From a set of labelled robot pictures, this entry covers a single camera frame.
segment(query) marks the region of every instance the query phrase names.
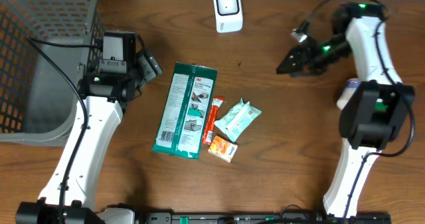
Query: wood grain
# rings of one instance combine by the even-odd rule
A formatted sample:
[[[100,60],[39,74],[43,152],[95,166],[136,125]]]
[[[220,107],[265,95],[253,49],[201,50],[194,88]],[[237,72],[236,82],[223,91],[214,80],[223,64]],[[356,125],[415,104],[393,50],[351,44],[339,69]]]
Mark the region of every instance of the wood grain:
[[[275,69],[295,45],[292,28],[321,0],[242,0],[240,32],[215,31],[213,0],[100,0],[107,29],[140,33],[163,75],[143,88],[118,127],[106,155],[96,210],[124,202],[142,210],[270,212],[295,203],[321,208],[341,151],[335,105],[353,58],[318,77],[292,79]],[[331,34],[338,0],[314,21],[313,34]],[[425,216],[425,1],[384,1],[393,8],[386,37],[405,84],[416,88],[416,138],[399,158],[379,158],[359,200],[359,211],[388,211],[393,223],[423,223]],[[231,164],[201,148],[200,159],[151,152],[176,61],[218,69],[214,95],[225,97],[218,117],[244,101],[263,113],[239,137]],[[406,124],[387,152],[401,147]],[[62,148],[0,144],[0,223],[13,223],[21,201],[36,201]]]

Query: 3m package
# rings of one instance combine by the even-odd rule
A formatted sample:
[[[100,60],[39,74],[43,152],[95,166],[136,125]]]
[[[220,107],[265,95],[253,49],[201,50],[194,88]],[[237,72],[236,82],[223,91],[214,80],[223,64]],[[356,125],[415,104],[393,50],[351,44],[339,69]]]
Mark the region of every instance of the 3m package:
[[[176,63],[153,152],[198,159],[217,70]]]

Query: barcode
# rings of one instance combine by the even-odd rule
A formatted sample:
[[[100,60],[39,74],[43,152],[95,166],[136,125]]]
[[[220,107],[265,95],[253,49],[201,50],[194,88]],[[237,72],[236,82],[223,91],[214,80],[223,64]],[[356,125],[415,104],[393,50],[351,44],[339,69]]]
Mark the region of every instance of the barcode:
[[[166,142],[172,142],[174,138],[174,132],[162,131],[161,140]]]
[[[213,138],[213,132],[208,131],[208,136],[207,136],[207,139],[205,141],[211,142],[212,138]]]

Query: laundry basket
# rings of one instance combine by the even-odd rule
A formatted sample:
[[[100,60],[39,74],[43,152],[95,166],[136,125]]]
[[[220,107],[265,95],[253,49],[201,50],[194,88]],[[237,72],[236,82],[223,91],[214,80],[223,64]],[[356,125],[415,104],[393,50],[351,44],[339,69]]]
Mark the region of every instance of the laundry basket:
[[[0,0],[0,142],[64,146],[77,99],[64,79],[25,39],[94,44],[104,28],[98,0]],[[102,56],[89,48],[40,48],[77,86]]]

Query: small orange and white box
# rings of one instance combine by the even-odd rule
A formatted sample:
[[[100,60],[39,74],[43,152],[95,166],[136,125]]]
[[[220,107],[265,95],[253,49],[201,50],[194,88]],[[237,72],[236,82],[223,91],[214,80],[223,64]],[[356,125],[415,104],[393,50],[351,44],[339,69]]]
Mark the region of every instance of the small orange and white box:
[[[208,152],[230,163],[237,149],[238,146],[236,144],[215,136]]]

